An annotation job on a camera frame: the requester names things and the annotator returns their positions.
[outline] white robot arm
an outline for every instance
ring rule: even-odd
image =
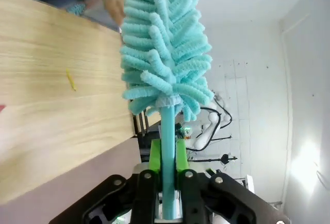
[[[217,110],[218,106],[215,103],[211,102],[206,107]],[[216,112],[212,112],[210,110],[207,110],[207,111],[209,112],[208,119],[210,120],[210,124],[203,125],[203,127],[205,127],[207,125],[208,125],[208,127],[203,131],[203,133],[199,137],[185,140],[187,148],[200,150],[200,149],[204,148],[205,145],[207,144],[207,142],[210,140],[220,117],[218,116],[218,114]],[[213,135],[215,135],[220,130],[221,125],[223,125],[224,123],[228,123],[229,121],[230,121],[230,116],[225,115],[223,120],[221,120],[221,124],[218,125],[217,130],[214,131]]]

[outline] teal microfiber duster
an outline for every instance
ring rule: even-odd
[[[163,216],[173,218],[174,201],[174,120],[183,111],[185,121],[196,120],[213,99],[204,73],[211,68],[211,49],[198,0],[126,0],[121,48],[122,80],[129,89],[133,114],[147,107],[147,115],[161,115],[163,173]]]

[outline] black clamp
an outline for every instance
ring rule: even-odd
[[[188,169],[178,173],[177,179],[183,218],[170,223],[209,224],[216,213],[230,224],[291,224],[283,213],[227,174],[208,178]],[[131,224],[158,223],[159,186],[159,175],[152,170],[132,174],[128,180],[110,176],[49,224],[111,223],[131,209]]]

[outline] teal handle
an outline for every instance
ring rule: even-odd
[[[175,211],[175,115],[174,106],[162,107],[161,117],[161,164],[162,164],[162,215],[163,219],[173,220]]]

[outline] green gripper pad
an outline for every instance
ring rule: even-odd
[[[161,162],[161,145],[160,139],[153,139],[151,142],[150,158],[149,158],[149,169],[159,173]]]
[[[187,160],[186,144],[184,139],[178,139],[176,142],[176,171],[180,173],[189,169]]]

